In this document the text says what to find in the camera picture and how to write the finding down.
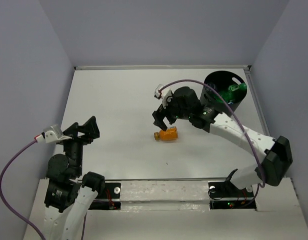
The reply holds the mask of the orange plastic bottle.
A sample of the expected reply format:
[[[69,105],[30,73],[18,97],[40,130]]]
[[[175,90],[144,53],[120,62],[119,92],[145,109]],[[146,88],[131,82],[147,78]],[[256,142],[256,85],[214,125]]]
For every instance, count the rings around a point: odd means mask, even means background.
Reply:
[[[174,141],[178,138],[177,128],[175,126],[154,132],[154,139],[156,141]]]

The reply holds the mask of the green plastic bottle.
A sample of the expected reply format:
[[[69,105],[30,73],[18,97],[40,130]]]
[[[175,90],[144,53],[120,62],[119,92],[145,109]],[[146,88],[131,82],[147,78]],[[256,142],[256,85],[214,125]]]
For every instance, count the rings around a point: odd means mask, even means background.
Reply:
[[[219,92],[219,95],[228,104],[240,102],[247,94],[247,85],[245,83],[232,84],[226,90]]]

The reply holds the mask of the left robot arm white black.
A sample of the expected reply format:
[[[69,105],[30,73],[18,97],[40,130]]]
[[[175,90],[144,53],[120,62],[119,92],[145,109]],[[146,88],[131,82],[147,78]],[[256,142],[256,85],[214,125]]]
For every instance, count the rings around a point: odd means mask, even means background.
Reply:
[[[82,173],[83,147],[100,137],[96,118],[84,124],[75,122],[66,130],[58,125],[45,129],[43,140],[63,146],[47,165],[43,236],[47,240],[73,240],[92,202],[103,195],[105,177]]]

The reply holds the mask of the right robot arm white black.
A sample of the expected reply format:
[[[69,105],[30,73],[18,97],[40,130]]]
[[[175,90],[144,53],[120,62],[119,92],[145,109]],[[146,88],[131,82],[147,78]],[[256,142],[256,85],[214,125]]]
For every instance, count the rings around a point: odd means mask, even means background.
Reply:
[[[252,185],[266,184],[277,187],[293,162],[290,142],[284,136],[273,138],[239,124],[210,103],[201,102],[195,91],[181,87],[175,91],[159,85],[154,97],[161,100],[153,112],[154,125],[165,131],[164,119],[169,124],[176,120],[188,120],[194,127],[219,136],[257,157],[254,165],[236,168],[216,187],[222,196],[237,195]]]

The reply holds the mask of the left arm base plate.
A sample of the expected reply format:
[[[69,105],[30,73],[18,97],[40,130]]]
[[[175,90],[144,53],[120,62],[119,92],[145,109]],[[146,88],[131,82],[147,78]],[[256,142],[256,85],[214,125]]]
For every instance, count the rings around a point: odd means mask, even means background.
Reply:
[[[115,211],[121,209],[121,183],[107,181],[104,191],[92,202],[89,210]]]

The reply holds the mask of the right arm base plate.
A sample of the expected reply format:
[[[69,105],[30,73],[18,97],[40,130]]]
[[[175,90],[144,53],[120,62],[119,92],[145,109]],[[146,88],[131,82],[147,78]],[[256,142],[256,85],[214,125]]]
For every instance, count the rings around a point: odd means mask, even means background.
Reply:
[[[255,191],[252,186],[238,189],[233,185],[226,185],[224,181],[208,183],[208,197],[210,210],[256,210]]]

